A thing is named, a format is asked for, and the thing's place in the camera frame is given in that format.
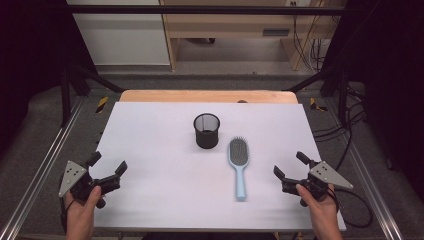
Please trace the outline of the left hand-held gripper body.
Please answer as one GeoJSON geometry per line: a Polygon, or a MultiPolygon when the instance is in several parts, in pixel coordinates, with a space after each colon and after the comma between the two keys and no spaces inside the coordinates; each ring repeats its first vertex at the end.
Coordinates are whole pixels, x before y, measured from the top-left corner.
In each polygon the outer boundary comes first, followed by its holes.
{"type": "Polygon", "coordinates": [[[101,187],[101,195],[106,195],[120,188],[121,166],[115,172],[101,179],[94,179],[89,173],[89,168],[96,164],[96,160],[87,161],[81,166],[69,161],[65,167],[58,196],[64,197],[71,193],[75,199],[86,201],[95,186],[101,187]]]}

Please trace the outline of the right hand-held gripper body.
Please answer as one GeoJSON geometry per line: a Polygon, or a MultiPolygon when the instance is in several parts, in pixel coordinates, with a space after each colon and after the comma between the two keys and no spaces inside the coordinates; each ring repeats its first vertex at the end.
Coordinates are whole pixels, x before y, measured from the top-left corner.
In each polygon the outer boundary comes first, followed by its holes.
{"type": "Polygon", "coordinates": [[[327,193],[330,184],[346,189],[352,189],[353,185],[334,170],[325,161],[308,163],[309,172],[305,179],[290,179],[281,173],[281,185],[284,193],[299,195],[296,185],[306,188],[315,200],[321,200],[327,193]]]}

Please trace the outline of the light blue hairbrush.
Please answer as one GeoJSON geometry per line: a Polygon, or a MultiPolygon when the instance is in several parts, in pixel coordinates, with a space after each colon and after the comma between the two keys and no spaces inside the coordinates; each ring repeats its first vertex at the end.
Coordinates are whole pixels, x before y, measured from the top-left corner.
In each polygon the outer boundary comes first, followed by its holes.
{"type": "Polygon", "coordinates": [[[249,147],[243,137],[234,137],[228,146],[228,160],[235,170],[235,195],[238,201],[246,199],[244,169],[249,163],[249,147]]]}

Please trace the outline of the black mesh cup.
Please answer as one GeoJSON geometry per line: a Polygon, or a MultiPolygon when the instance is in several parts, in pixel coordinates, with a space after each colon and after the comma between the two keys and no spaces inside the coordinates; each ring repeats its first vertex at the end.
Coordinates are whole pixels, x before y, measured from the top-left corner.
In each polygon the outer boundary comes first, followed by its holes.
{"type": "Polygon", "coordinates": [[[219,142],[220,120],[212,113],[202,113],[193,121],[195,140],[202,149],[212,149],[219,142]]]}

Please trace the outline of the person's left hand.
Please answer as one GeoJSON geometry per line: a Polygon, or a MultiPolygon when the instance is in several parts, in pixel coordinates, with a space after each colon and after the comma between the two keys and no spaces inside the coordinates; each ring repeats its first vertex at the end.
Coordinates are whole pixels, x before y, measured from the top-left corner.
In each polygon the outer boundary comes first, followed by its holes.
{"type": "Polygon", "coordinates": [[[76,225],[81,223],[84,226],[92,225],[94,220],[94,209],[100,198],[100,186],[96,186],[89,194],[88,200],[83,203],[79,203],[74,199],[73,195],[68,192],[65,195],[67,224],[76,225]]]}

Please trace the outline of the person's right hand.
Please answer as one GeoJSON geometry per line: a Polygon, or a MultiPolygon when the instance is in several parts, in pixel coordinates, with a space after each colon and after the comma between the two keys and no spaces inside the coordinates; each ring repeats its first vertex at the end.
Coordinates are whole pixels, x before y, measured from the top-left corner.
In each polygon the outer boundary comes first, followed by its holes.
{"type": "Polygon", "coordinates": [[[301,199],[307,204],[310,211],[311,221],[314,224],[337,223],[336,204],[331,198],[324,198],[322,201],[317,201],[312,194],[300,184],[296,185],[296,190],[298,191],[301,199]]]}

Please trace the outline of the dark curtain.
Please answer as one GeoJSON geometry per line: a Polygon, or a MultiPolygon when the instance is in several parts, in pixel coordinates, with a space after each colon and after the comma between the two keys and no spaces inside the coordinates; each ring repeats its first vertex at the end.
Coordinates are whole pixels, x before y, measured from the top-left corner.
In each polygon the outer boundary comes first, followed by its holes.
{"type": "Polygon", "coordinates": [[[0,154],[12,144],[30,99],[60,84],[65,67],[95,71],[67,0],[0,0],[0,154]]]}
{"type": "Polygon", "coordinates": [[[346,0],[325,63],[365,86],[365,108],[392,163],[424,202],[424,0],[346,0]]]}

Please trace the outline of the white cabinet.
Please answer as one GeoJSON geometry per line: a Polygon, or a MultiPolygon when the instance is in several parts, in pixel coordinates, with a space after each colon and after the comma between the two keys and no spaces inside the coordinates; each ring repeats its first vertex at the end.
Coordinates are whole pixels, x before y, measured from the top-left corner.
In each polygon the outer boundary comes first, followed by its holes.
{"type": "Polygon", "coordinates": [[[160,14],[74,14],[96,66],[169,65],[160,14]]]}

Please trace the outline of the light wooden desk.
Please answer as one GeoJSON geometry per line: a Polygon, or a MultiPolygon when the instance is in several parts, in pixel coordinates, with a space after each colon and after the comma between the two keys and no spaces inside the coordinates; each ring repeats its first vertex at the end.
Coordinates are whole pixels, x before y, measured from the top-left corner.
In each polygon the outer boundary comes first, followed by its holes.
{"type": "MultiPolygon", "coordinates": [[[[159,0],[162,6],[343,7],[347,0],[159,0]]],[[[165,14],[167,37],[278,39],[294,71],[304,66],[312,39],[330,39],[337,22],[330,16],[165,14]]]]}

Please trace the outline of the aluminium rail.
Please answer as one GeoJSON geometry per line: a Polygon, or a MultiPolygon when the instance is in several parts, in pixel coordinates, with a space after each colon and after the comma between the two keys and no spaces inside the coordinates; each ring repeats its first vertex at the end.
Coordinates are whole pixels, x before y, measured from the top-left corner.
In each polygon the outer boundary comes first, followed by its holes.
{"type": "Polygon", "coordinates": [[[84,102],[85,100],[82,97],[78,97],[75,101],[71,109],[69,120],[63,127],[59,129],[53,143],[51,144],[48,152],[43,158],[43,161],[38,167],[31,183],[19,201],[19,204],[15,208],[13,214],[9,217],[9,220],[4,225],[3,229],[0,231],[0,240],[15,240],[17,237],[54,163],[56,162],[56,159],[58,158],[58,155],[61,152],[61,149],[66,142],[76,119],[80,114],[84,102]]]}
{"type": "Polygon", "coordinates": [[[361,182],[363,191],[369,201],[377,221],[385,235],[386,240],[404,240],[403,235],[394,220],[381,192],[379,191],[373,177],[368,168],[365,166],[363,159],[353,140],[347,136],[343,137],[345,143],[350,142],[347,147],[348,155],[351,159],[353,169],[361,182]]]}

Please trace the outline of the black frame strut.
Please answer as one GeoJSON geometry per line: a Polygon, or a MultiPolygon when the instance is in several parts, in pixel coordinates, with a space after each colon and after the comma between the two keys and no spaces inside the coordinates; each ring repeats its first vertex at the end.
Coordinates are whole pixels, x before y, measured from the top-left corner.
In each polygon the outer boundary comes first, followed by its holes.
{"type": "Polygon", "coordinates": [[[87,96],[91,91],[91,88],[86,82],[87,79],[94,80],[96,83],[115,93],[123,93],[125,91],[124,88],[113,84],[112,82],[99,76],[97,73],[84,69],[78,65],[68,65],[64,68],[60,76],[62,97],[62,127],[66,126],[71,119],[70,87],[73,87],[78,96],[87,96]]]}
{"type": "Polygon", "coordinates": [[[320,72],[312,75],[306,80],[289,87],[288,91],[292,93],[297,93],[303,88],[311,85],[312,83],[317,82],[318,80],[323,80],[324,83],[321,87],[320,93],[323,97],[331,97],[335,92],[338,92],[338,112],[337,118],[343,127],[347,126],[347,86],[348,86],[348,77],[345,70],[336,66],[335,64],[329,65],[323,68],[320,72]]]}

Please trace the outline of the black horizontal frame bar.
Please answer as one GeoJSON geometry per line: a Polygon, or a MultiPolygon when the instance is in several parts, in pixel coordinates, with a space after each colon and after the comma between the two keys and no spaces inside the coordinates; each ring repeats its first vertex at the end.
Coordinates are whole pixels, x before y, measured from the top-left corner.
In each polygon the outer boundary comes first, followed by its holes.
{"type": "Polygon", "coordinates": [[[155,5],[66,5],[81,14],[221,14],[221,15],[344,15],[347,8],[255,7],[255,6],[155,6],[155,5]]]}

